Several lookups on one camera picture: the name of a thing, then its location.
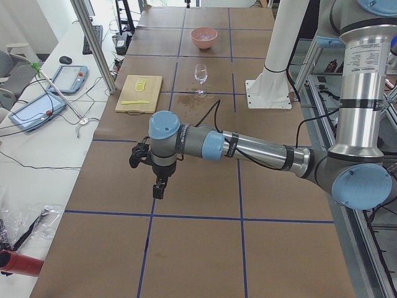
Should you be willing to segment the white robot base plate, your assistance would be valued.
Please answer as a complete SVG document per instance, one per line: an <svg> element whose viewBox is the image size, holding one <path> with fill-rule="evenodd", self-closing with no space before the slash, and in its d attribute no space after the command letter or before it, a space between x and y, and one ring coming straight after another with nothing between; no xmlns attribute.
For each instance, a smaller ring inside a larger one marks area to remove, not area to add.
<svg viewBox="0 0 397 298"><path fill-rule="evenodd" d="M290 60L309 0L282 0L261 74L246 81L250 109L291 109L288 88Z"/></svg>

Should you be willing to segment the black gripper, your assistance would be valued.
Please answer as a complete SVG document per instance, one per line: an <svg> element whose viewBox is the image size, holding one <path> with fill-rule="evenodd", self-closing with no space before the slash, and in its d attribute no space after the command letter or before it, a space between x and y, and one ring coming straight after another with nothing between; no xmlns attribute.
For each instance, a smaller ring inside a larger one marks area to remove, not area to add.
<svg viewBox="0 0 397 298"><path fill-rule="evenodd" d="M156 182L153 185L153 198L163 199L164 192L167 186L167 180L176 171L176 163L167 166L159 166L154 164L152 166L153 173L156 175Z"/></svg>

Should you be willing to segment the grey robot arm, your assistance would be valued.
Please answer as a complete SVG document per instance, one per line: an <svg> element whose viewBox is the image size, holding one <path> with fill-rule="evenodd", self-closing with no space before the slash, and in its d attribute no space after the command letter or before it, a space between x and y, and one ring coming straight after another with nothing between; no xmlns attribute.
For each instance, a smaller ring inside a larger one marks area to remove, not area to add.
<svg viewBox="0 0 397 298"><path fill-rule="evenodd" d="M182 124L170 111L149 120L148 163L157 179L153 197L162 199L178 155L206 160L245 158L277 171L291 171L317 184L340 204L367 210L386 201L393 180L383 167L378 131L390 43L396 35L395 1L321 1L319 38L345 45L335 144L326 153Z"/></svg>

